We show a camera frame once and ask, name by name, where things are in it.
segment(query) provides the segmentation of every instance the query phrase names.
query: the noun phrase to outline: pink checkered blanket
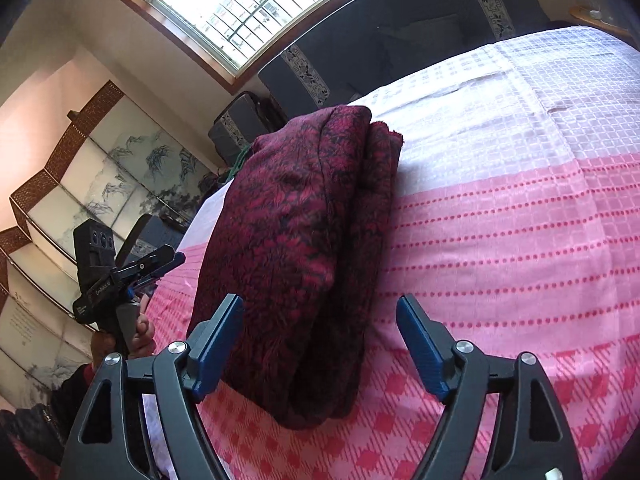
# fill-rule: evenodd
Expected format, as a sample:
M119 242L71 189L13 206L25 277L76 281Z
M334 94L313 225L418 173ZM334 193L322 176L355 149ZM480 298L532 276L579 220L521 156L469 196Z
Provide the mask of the pink checkered blanket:
M484 352L541 359L585 478L599 478L640 409L640 53L590 28L484 46L360 99L404 135L395 207L347 420L279 427L221 383L200 406L236 480L409 479L441 406L425 393L395 324L412 293ZM182 242L148 313L160 347L185 337L226 189ZM153 402L158 462L173 474ZM482 471L490 397L465 477Z

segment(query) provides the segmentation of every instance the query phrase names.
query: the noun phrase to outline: red patterned fabric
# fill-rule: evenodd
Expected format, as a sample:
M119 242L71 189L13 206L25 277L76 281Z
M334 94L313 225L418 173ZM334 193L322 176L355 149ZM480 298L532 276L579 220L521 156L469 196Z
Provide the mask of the red patterned fabric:
M12 438L11 441L14 444L15 450L38 480L56 480L58 478L60 468L56 464L29 449L19 440Z
M223 379L288 428L348 415L358 391L402 147L370 119L338 106L258 138L200 271L189 332L239 294Z

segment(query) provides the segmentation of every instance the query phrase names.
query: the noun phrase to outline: person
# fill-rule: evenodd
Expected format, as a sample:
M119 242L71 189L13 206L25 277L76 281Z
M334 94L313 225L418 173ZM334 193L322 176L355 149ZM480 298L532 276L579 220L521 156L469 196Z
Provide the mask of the person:
M136 335L129 359L148 357L156 350L156 328L145 315L148 298L141 301ZM3 478L38 480L56 478L62 463L65 443L82 400L103 359L114 351L112 335L95 332L91 339L92 362L79 367L71 377L51 393L47 405L37 404L28 410L0 411L0 464ZM106 442L111 432L108 398L98 396L98 416L92 417L88 433L92 442Z

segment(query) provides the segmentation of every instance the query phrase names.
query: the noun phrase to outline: window frame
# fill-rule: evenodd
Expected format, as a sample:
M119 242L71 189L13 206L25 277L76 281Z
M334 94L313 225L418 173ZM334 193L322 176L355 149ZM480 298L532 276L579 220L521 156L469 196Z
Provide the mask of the window frame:
M293 19L292 22L286 25L281 31L276 33L274 37L266 43L266 46L258 51L258 54L243 65L237 73L232 72L224 62L221 62L208 50L204 49L204 47L191 38L182 27L179 27L171 18L156 9L148 3L148 1L120 1L180 48L187 56L209 73L222 88L233 95L297 38L352 0L320 0L313 4ZM174 18L180 21L180 17L175 13L169 11L167 14L174 14Z

